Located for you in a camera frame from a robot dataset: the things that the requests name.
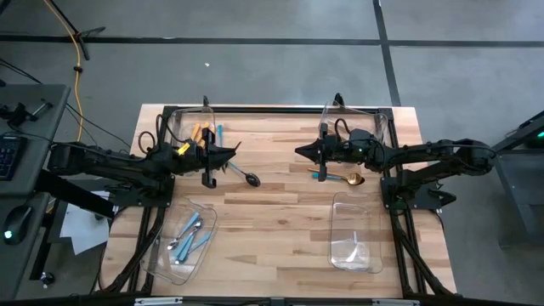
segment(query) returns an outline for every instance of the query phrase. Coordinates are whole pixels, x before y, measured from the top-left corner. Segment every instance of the desk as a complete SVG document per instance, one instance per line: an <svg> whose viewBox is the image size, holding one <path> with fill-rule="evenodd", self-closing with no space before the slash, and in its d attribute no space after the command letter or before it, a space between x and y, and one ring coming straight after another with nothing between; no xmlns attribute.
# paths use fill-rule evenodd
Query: desk
<svg viewBox="0 0 544 306"><path fill-rule="evenodd" d="M156 114L164 105L143 105L135 136L154 131ZM393 108L400 145L422 142L414 108ZM317 183L306 171L314 165L294 148L317 138L319 114L216 113L224 125L224 145L242 144L233 162L256 173L258 188L228 170L217 173L214 190L201 185L200 175L177 177L173 205L179 197L211 205L218 213L218 232L193 280L174 286L155 278L154 295L399 298L399 272L389 215L382 209L381 226L373 229L381 242L383 271L370 275L333 268L328 262L328 233L332 197L339 191L364 194L381 207L379 173L360 170L361 186L337 181ZM134 138L132 153L141 155ZM330 171L346 165L330 163ZM410 165L417 169L424 164ZM110 284L134 252L141 208L131 207L116 220L102 263L104 283ZM455 291L444 233L430 212L413 211L420 252L428 266L449 290ZM413 264L406 260L412 287Z"/></svg>
<svg viewBox="0 0 544 306"><path fill-rule="evenodd" d="M20 125L24 133L31 133L53 140L59 126L62 112L66 105L70 89L63 85L9 85L0 88L0 103L13 110L17 103L22 103L29 112L43 104L43 99L53 105L41 112L36 122L26 121ZM0 119L0 133L12 132L8 124ZM30 196L49 152L49 141L27 137L26 147L20 158L15 175L10 181L0 182L0 226L14 207L28 205L33 208L26 238L18 245L7 246L0 239L0 300L13 299L22 280L26 265L29 263L32 248L42 226L43 215L48 205L49 196L38 193Z"/></svg>

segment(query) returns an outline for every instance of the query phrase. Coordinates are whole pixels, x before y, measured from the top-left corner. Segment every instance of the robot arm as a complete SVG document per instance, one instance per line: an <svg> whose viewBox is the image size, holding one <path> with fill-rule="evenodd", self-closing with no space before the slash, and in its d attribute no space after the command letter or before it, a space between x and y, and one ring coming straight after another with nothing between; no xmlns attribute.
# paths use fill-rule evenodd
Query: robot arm
<svg viewBox="0 0 544 306"><path fill-rule="evenodd" d="M338 135L328 135L325 123L320 126L319 139L296 148L295 152L320 164L319 181L326 179L326 162L364 164L365 168L380 173L397 165L438 161L417 171L402 170L397 174L395 195L405 199L412 198L422 185L452 175L484 175L493 168L496 155L486 144L471 139L440 140L394 149L371 133L354 129L348 140L342 140Z"/></svg>
<svg viewBox="0 0 544 306"><path fill-rule="evenodd" d="M58 175L87 173L114 179L131 184L140 194L153 196L165 191L172 174L205 169L202 183L214 188L216 181L211 171L228 162L236 154L236 148L217 147L214 134L207 129L204 139L203 148L191 139L185 140L182 148L162 142L149 150L144 158L81 143L55 144L48 170Z"/></svg>

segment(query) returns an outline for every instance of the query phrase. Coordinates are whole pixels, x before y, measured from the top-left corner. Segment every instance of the gold spoon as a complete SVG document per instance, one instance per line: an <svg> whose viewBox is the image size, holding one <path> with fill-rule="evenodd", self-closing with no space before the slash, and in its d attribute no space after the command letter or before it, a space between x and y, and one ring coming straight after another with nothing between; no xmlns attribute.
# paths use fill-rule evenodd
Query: gold spoon
<svg viewBox="0 0 544 306"><path fill-rule="evenodd" d="M308 169L308 171L313 172L313 173L319 173L320 172L319 170L315 170L315 169ZM350 173L350 174L348 174L347 177L343 176L343 175L340 175L340 174L335 174L335 173L328 173L327 176L328 175L332 175L332 176L338 177L339 179L343 179L346 182L348 182L348 184L350 184L352 186L360 185L360 184L363 184L365 182L365 178L360 176L360 174L358 174L358 173Z"/></svg>

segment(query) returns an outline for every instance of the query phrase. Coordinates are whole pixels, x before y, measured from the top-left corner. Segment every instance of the silver spoon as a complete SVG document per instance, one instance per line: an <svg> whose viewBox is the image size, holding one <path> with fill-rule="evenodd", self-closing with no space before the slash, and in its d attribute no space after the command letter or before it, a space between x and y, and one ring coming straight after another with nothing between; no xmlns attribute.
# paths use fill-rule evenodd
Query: silver spoon
<svg viewBox="0 0 544 306"><path fill-rule="evenodd" d="M193 226L195 226L197 223L201 223L202 222L202 218L198 218L196 221L195 221L195 224ZM181 237L184 235L185 233L185 230L181 230L179 232L179 235L177 237L175 237L172 241L170 241L170 243L168 243L168 246L167 246L167 250L173 250L175 249L176 247L178 247L178 244L179 244L179 240L181 239Z"/></svg>
<svg viewBox="0 0 544 306"><path fill-rule="evenodd" d="M175 263L181 264L185 261L187 254L189 253L190 245L193 243L196 232L202 227L202 221L197 220L193 226L193 230L185 237L184 244L181 246L181 252L178 254Z"/></svg>

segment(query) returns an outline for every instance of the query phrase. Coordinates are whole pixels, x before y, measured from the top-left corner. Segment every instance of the orange cable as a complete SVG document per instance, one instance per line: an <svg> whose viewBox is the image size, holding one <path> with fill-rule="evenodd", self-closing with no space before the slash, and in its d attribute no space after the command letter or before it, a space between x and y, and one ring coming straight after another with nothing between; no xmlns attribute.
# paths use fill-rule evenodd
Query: orange cable
<svg viewBox="0 0 544 306"><path fill-rule="evenodd" d="M77 54L76 69L78 69L78 70L81 69L81 67L82 67L81 55L79 54L79 47L77 46L76 39L71 34L71 31L68 28L68 25L66 25L66 23L62 20L62 18L60 18L59 14L57 14L57 12L54 10L54 8L51 6L51 4L49 4L49 1L48 0L43 0L43 2L45 3L45 5L48 6L51 13L53 13L55 15L55 17L57 17L57 19L60 21L62 26L66 29L66 32L68 33L68 35L70 35L71 41L74 43L74 47L76 48L76 54ZM76 95L77 108L79 109L79 113L81 114L80 117L79 117L79 131L77 132L77 141L80 141L81 138L82 138L82 131L83 131L83 109L82 109L82 103L79 100L79 74L80 74L80 71L78 71L78 70L76 70L76 84L74 86L74 94Z"/></svg>

